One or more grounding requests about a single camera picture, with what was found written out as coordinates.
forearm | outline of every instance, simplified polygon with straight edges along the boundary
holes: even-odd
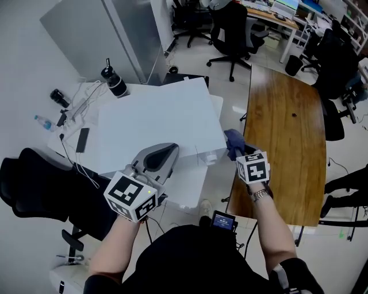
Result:
[[[90,273],[103,274],[121,283],[132,256],[140,224],[118,216],[109,234],[91,259]]]
[[[260,191],[263,184],[253,184],[250,188],[252,192]],[[296,257],[294,238],[270,196],[257,200],[254,207],[258,221],[259,242],[267,271],[270,272],[280,262]]]

keyboard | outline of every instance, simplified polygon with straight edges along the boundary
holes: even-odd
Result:
[[[269,10],[270,10],[270,8],[266,5],[257,4],[257,3],[253,3],[253,2],[250,2],[250,1],[242,0],[241,4],[244,5],[245,7],[260,10],[260,11],[263,11],[263,12],[269,12]]]

wooden table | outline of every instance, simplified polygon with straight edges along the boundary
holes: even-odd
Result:
[[[294,36],[295,36],[295,32],[299,29],[296,22],[292,21],[292,20],[288,20],[288,19],[286,19],[285,21],[281,21],[281,20],[279,20],[275,17],[273,12],[271,12],[271,14],[269,14],[269,13],[259,11],[259,10],[255,10],[255,9],[251,9],[251,8],[248,8],[248,7],[247,7],[247,10],[248,10],[248,16],[249,17],[255,17],[255,18],[260,18],[262,20],[271,21],[275,24],[284,26],[284,27],[292,30],[292,32],[289,36],[289,40],[287,41],[286,47],[285,47],[285,49],[284,49],[284,51],[281,55],[281,58],[280,58],[280,62],[283,63],[284,60],[285,60],[286,55],[289,52],[289,49],[290,49],[291,45],[292,45],[292,42],[293,42],[293,39],[294,39]]]
[[[289,225],[317,226],[326,178],[326,143],[318,92],[268,68],[252,65],[244,138],[267,152],[270,188]],[[245,184],[235,176],[227,213],[254,217]]]

person's right arm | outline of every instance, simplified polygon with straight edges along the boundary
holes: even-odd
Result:
[[[251,184],[250,190],[256,193],[264,189],[262,183]],[[258,199],[254,203],[258,221],[259,242],[270,273],[280,262],[297,257],[292,232],[278,213],[270,196]]]

white table leg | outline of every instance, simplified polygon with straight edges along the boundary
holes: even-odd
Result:
[[[292,29],[292,33],[290,34],[289,40],[287,41],[285,50],[283,51],[283,54],[282,54],[281,59],[280,59],[280,62],[281,63],[283,63],[283,61],[286,58],[286,55],[289,52],[289,49],[290,49],[290,46],[292,45],[292,42],[294,40],[294,36],[295,36],[296,31],[297,31],[296,29]]]

